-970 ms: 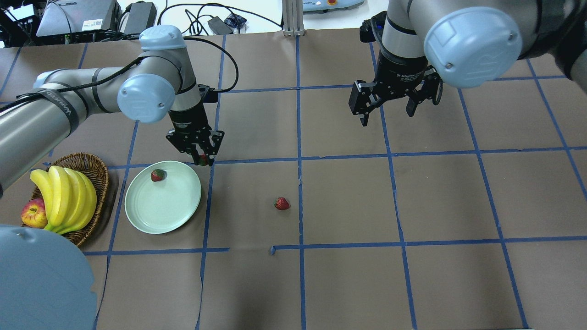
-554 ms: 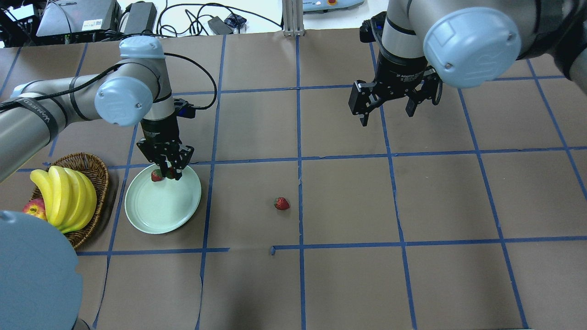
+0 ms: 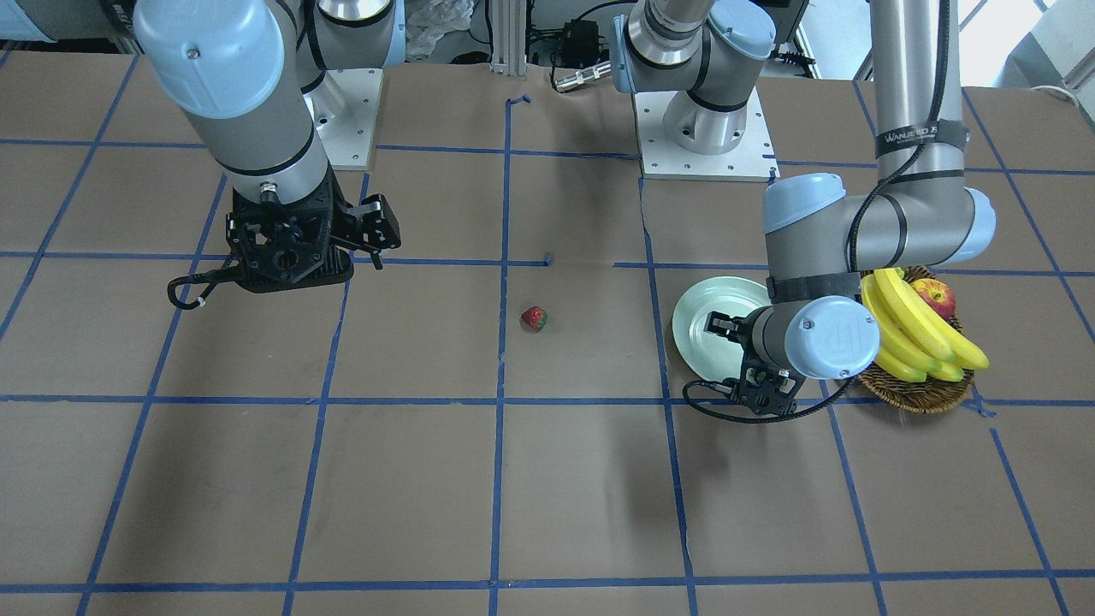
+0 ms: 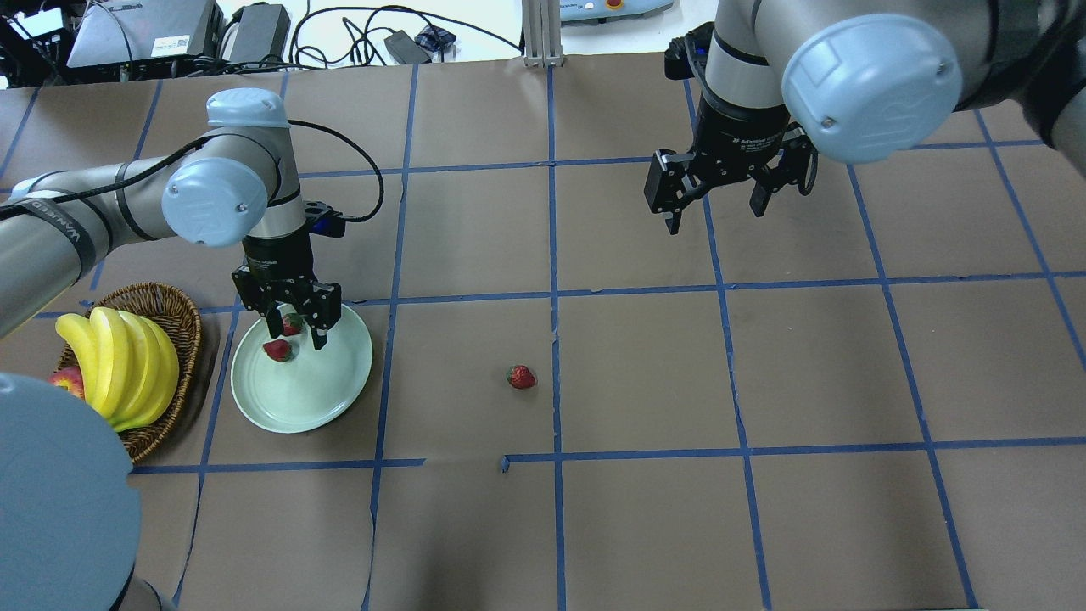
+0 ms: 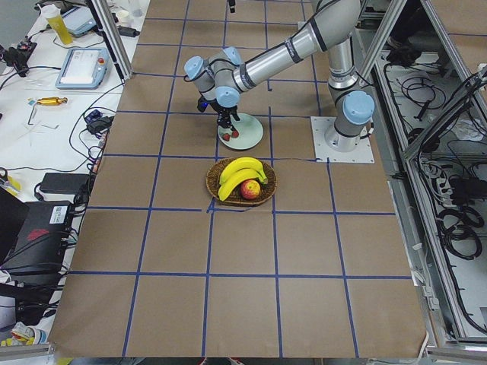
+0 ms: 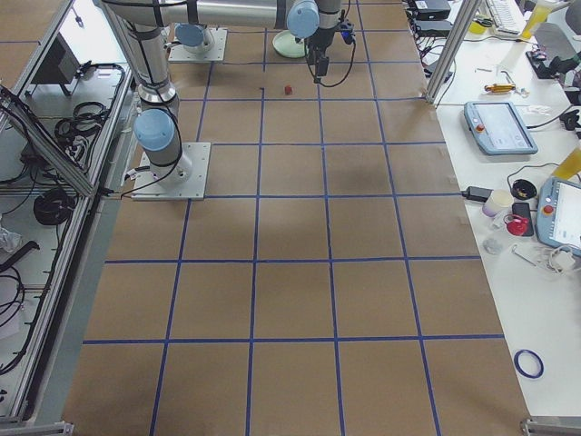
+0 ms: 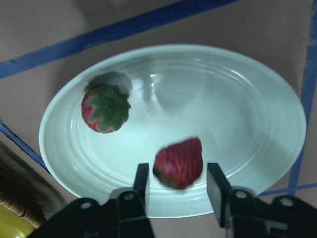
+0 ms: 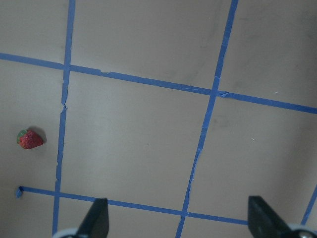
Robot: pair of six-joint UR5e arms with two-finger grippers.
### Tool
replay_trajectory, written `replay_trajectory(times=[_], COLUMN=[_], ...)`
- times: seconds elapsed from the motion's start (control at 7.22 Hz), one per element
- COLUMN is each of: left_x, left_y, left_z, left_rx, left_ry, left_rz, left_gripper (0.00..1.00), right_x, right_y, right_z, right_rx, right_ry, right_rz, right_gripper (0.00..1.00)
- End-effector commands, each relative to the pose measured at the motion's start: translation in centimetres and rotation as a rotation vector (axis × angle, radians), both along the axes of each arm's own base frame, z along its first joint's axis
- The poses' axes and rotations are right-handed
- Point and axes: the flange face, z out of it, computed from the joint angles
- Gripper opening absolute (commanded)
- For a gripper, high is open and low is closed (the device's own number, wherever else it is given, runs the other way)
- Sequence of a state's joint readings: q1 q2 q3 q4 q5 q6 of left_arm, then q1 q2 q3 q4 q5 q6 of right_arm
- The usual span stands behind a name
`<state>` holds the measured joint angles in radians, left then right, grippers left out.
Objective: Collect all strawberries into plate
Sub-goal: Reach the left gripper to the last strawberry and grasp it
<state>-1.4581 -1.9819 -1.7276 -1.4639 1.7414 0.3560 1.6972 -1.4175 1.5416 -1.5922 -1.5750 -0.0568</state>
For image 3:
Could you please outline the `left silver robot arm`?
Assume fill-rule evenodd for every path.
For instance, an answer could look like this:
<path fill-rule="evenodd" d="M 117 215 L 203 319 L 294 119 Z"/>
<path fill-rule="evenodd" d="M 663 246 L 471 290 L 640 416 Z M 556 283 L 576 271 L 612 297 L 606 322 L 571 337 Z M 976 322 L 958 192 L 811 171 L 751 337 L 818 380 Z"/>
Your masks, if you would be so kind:
<path fill-rule="evenodd" d="M 781 425 L 808 416 L 796 403 L 807 379 L 849 386 L 877 365 L 906 381 L 963 381 L 989 367 L 898 275 L 970 260 L 996 233 L 989 198 L 965 181 L 956 27 L 950 1 L 871 3 L 879 179 L 864 196 L 833 173 L 766 187 L 769 305 L 708 312 L 705 330 L 740 346 L 742 367 L 687 383 L 688 406 L 731 425 Z M 638 1 L 613 23 L 613 82 L 673 92 L 676 143 L 715 155 L 735 144 L 774 44 L 771 16 L 751 1 Z"/>

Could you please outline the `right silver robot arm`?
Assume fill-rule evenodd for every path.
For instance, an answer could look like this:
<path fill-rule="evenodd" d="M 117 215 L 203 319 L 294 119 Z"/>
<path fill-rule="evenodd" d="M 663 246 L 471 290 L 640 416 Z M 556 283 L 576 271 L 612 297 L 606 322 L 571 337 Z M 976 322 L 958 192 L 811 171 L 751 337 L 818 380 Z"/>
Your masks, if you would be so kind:
<path fill-rule="evenodd" d="M 382 269 L 400 248 L 387 198 L 348 202 L 331 156 L 334 135 L 358 120 L 334 74 L 403 62 L 400 1 L 4 1 L 3 38 L 132 40 L 224 171 L 229 257 L 170 281 L 175 307 L 199 309 L 223 283 L 341 284 L 355 251 Z"/>

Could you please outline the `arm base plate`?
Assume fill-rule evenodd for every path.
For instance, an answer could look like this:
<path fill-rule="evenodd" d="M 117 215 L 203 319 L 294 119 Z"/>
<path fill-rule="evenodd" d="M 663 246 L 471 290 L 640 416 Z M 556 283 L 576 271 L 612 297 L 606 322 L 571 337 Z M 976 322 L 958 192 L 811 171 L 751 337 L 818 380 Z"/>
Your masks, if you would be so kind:
<path fill-rule="evenodd" d="M 777 155 L 761 100 L 744 108 L 702 108 L 687 92 L 641 92 L 632 97 L 642 176 L 650 181 L 777 181 Z"/>
<path fill-rule="evenodd" d="M 383 77 L 380 68 L 328 71 L 304 93 L 333 168 L 370 168 Z"/>

